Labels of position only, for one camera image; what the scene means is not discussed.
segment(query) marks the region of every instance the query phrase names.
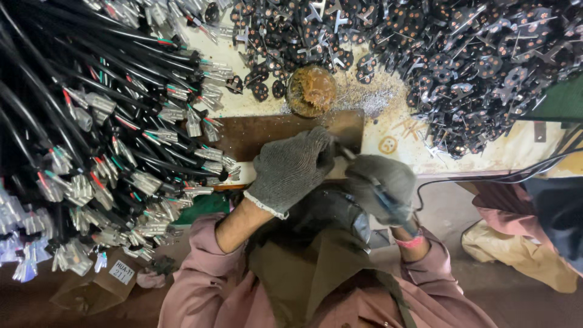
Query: dirty table surface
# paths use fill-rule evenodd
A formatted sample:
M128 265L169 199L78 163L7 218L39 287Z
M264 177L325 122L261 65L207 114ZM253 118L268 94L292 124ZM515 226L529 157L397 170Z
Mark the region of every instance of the dirty table surface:
M237 51L244 52L244 45L237 48L233 43L220 39L212 43L203 33L191 32L191 43L204 53L206 59L229 64L235 73L244 78L249 73ZM368 53L366 44L351 46L356 60ZM399 79L398 74L381 71L377 67L373 81L362 85L356 80L356 69L339 71L334 75L339 87L338 99L333 110L363 109L364 135L361 151L365 154L382 155L408 164L415 173L423 177L454 177L503 174L517 170L548 158L564 134L560 123L547 123L546 142L535 142L534 125L531 121L517 121L508 137L501 137L489 142L482 154L469 154L462 159L453 160L447 155L431 158L424 147L420 135L425 134L427 125L410 118L411 108L405 100L409 94L408 87ZM271 86L275 78L270 76L265 85L269 88L269 97L263 102L255 100L251 91L244 89L243 95L234 95L224 90L221 102L223 109L211 112L214 118L234 116L265 116L289 113L284 99L275 99ZM206 109L199 104L197 109ZM332 177L343 174L342 161L331 173ZM243 184L253 181L255 172L252 163L241 163L241 180L228 182Z

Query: work glove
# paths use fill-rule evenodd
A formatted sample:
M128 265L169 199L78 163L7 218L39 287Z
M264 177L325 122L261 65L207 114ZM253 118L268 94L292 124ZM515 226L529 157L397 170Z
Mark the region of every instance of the work glove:
M263 145L253 160L257 178L245 196L274 216L287 218L287 210L334 167L331 145L332 137L323 127Z
M412 213L411 198L417 176L408 165L378 155L359 155L346 169L350 192L356 202L383 225L403 226ZM379 203L370 178L378 180L398 204L389 213Z

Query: drawn smiley face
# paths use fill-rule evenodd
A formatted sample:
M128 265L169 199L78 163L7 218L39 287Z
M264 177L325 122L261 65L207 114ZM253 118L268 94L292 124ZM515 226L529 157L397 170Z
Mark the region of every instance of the drawn smiley face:
M378 143L378 151L385 155L389 155L397 150L398 144L399 143L397 142L397 139L389 135L381 139L381 141Z

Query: cardboard box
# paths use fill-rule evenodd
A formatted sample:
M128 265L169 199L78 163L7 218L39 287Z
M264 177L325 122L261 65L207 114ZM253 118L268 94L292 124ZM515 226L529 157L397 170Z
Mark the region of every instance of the cardboard box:
M70 272L71 277L51 298L51 302L65 309L92 315L125 301L136 284L141 266L120 248L106 254L107 268L101 268L99 273L91 268L83 277Z

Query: floor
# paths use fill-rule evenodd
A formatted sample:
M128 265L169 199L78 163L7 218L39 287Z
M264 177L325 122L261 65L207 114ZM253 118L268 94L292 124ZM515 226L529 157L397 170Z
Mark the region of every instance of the floor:
M462 250L461 233L480 220L471 205L473 195L470 192L457 184L444 183L425 187L422 196L425 210L419 213L419 219L449 248L454 276L465 295L484 309L500 328L582 326L583 287L574 294L561 294L505 264L478 263ZM380 225L372 222L371 227L378 229ZM188 252L187 233L175 245L158 248L159 254L167 254L178 263ZM371 258L382 268L398 272L396 246L373 250ZM83 317L47 302L66 274L51 273L49 261L41 264L39 277L27 284L12 281L14 266L8 264L0 268L0 321L3 327L79 324L84 327L156 327L168 286L154 290L135 287L124 303L91 317ZM136 307L134 302L147 306Z

